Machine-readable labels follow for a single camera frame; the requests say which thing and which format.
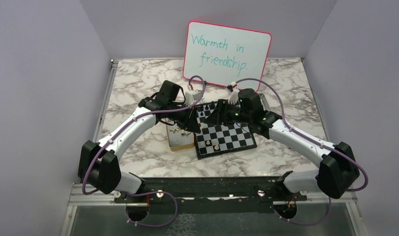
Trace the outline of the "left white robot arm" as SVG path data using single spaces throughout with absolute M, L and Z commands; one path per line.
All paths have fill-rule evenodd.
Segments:
M 184 101 L 176 100 L 179 92 L 183 92 Z M 121 171 L 120 158 L 126 150 L 146 131 L 169 119 L 178 128 L 199 133 L 200 125 L 196 118 L 196 104 L 201 100 L 205 90 L 187 91 L 171 81 L 164 81 L 160 90 L 152 96 L 142 99 L 130 117 L 111 134 L 99 141 L 86 141 L 81 150 L 78 177 L 82 181 L 82 192 L 86 185 L 95 187 L 95 191 L 110 194 L 113 191 L 126 192 L 134 202 L 144 199 L 146 189 L 143 180 L 132 173 Z

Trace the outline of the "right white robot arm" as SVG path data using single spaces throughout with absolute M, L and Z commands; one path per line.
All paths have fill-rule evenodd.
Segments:
M 218 100 L 214 111 L 205 119 L 206 124 L 246 124 L 253 133 L 286 145 L 317 167 L 312 171 L 283 174 L 275 186 L 275 195 L 279 199 L 287 200 L 302 191 L 323 192 L 328 197 L 339 199 L 359 177 L 360 172 L 348 144 L 340 142 L 335 145 L 318 140 L 285 124 L 281 115 L 264 108 L 260 96 L 252 88 L 234 91 L 231 95 L 238 100 L 234 103 Z

